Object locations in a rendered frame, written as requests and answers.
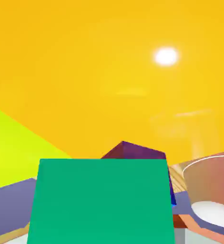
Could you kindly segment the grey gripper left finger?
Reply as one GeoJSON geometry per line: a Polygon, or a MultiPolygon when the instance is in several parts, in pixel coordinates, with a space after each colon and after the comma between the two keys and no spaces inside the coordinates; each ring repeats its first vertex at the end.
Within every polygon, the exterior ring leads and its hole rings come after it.
{"type": "Polygon", "coordinates": [[[27,244],[27,240],[28,233],[19,236],[11,236],[11,239],[4,244],[27,244]]]}

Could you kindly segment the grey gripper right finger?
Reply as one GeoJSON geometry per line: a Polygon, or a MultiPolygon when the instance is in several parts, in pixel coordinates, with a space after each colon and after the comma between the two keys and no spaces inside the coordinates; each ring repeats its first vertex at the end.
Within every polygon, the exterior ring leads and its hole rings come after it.
{"type": "Polygon", "coordinates": [[[175,244],[220,244],[205,236],[192,232],[186,228],[174,229],[175,244]]]}

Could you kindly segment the small green cube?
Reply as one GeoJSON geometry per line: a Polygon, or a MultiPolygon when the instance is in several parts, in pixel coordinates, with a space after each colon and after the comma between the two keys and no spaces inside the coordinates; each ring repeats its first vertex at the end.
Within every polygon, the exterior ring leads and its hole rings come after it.
{"type": "Polygon", "coordinates": [[[166,160],[42,159],[27,244],[175,244],[166,160]]]}

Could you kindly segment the small purple cube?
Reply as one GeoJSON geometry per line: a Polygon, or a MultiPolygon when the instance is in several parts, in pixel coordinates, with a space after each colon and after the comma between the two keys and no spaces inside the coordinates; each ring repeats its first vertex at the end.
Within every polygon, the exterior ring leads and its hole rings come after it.
{"type": "Polygon", "coordinates": [[[108,151],[102,159],[162,159],[166,160],[164,152],[143,147],[130,142],[121,141],[108,151]]]}

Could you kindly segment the large salmon box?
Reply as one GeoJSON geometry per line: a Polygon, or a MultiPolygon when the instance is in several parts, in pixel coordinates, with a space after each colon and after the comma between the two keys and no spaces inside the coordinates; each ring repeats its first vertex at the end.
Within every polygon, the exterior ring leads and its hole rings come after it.
{"type": "Polygon", "coordinates": [[[205,236],[209,239],[224,244],[224,235],[213,232],[211,230],[201,228],[198,223],[188,214],[174,214],[173,215],[174,227],[186,227],[190,231],[205,236]]]}

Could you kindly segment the large yellow-green box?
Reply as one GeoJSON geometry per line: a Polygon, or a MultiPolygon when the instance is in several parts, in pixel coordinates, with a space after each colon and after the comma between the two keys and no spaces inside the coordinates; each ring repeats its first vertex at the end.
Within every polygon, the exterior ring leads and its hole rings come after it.
{"type": "Polygon", "coordinates": [[[70,156],[0,111],[0,188],[36,177],[43,158],[70,156]]]}

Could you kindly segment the large orange box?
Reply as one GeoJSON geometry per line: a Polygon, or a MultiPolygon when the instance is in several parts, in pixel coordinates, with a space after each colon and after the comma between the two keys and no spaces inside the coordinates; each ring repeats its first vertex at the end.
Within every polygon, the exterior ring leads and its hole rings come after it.
{"type": "Polygon", "coordinates": [[[0,110],[73,158],[224,151],[224,0],[0,0],[0,110]]]}

